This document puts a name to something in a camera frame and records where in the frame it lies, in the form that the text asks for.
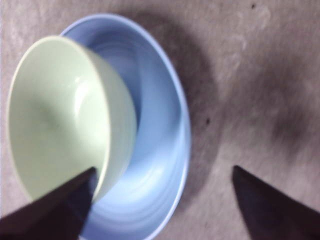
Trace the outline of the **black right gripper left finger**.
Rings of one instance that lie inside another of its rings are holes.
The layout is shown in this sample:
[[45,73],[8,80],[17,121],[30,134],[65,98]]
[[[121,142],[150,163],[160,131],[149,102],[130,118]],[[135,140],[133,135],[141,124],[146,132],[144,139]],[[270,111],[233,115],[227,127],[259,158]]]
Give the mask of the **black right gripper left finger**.
[[90,167],[0,220],[2,240],[76,240],[91,209],[97,170]]

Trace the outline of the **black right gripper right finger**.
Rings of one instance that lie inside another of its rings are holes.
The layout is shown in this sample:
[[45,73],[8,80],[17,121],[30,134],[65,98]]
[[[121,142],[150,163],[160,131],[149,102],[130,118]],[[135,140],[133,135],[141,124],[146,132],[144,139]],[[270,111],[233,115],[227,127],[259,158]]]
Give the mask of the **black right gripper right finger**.
[[233,188],[252,240],[318,240],[320,213],[233,166]]

